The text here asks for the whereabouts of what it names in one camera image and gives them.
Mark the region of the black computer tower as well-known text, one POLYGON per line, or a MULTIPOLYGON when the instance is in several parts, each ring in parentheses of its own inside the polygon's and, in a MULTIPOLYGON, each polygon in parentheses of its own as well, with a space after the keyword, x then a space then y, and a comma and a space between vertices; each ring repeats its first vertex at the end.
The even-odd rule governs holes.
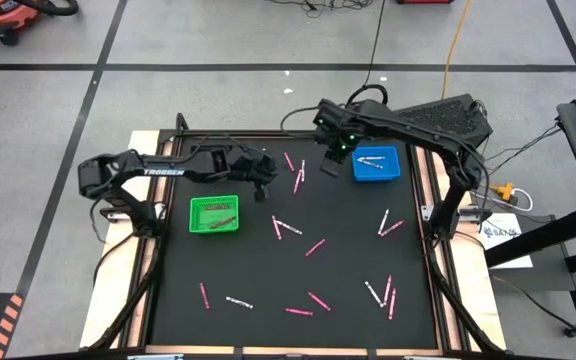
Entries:
POLYGON ((432 131, 447 133, 474 147, 482 144, 493 132, 485 106, 469 94, 395 110, 394 114, 432 131))

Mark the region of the green plastic basket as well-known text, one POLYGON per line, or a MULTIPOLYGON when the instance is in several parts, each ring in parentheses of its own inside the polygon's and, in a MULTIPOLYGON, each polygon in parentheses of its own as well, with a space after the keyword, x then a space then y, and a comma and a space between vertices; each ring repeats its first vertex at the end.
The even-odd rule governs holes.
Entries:
POLYGON ((197 197, 190 201, 189 231, 195 234, 213 234, 221 232, 234 232, 239 228, 239 198, 237 195, 222 195, 212 197, 197 197), (230 209, 205 211, 206 206, 227 204, 230 209), (210 225, 228 217, 236 216, 233 222, 216 229, 210 225))

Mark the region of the black table mat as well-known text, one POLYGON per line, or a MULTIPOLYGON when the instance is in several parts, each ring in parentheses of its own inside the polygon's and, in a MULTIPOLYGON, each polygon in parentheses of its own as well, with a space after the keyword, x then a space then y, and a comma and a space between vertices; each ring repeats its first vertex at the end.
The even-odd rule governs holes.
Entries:
POLYGON ((267 151, 281 166, 286 164, 284 152, 295 165, 305 160, 305 182, 293 194, 295 175, 281 167, 264 202, 255 201, 248 183, 176 183, 150 343, 435 348, 434 311, 406 147, 397 148, 398 178, 359 183, 351 164, 335 178, 323 173, 324 148, 310 141, 254 139, 251 146, 267 151), (239 228, 191 233, 191 199, 222 195, 238 196, 239 228), (386 208, 384 230, 400 220, 405 223, 382 237, 377 232, 386 208), (279 226, 278 240, 272 215, 303 235, 279 226), (324 238, 324 245, 304 256, 324 238), (382 300, 389 274, 391 291, 397 289, 392 320, 390 296, 380 308, 364 285, 369 281, 382 300), (200 282, 210 310, 204 307, 200 282), (320 307, 309 291, 332 310, 320 307), (228 302, 227 296, 254 308, 228 302), (314 315, 287 313, 285 308, 314 315))

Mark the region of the white paper sheet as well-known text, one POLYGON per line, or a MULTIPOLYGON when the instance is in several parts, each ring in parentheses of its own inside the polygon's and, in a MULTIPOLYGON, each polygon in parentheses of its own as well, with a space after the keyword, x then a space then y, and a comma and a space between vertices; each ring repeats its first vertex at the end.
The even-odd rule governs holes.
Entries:
POLYGON ((523 228, 520 218, 512 213, 493 213, 484 220, 479 240, 485 248, 485 260, 493 270, 530 269, 533 261, 524 252, 524 245, 514 243, 528 228, 523 228))

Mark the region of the blue plastic basket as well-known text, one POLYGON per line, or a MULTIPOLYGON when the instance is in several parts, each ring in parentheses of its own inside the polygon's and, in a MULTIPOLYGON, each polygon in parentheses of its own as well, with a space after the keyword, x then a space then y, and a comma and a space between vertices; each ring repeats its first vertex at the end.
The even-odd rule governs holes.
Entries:
POLYGON ((360 146, 352 153, 353 175, 357 182, 390 181, 401 174, 398 152, 395 146, 360 146), (385 156, 385 160, 372 161, 383 166, 378 169, 357 161, 359 157, 385 156))

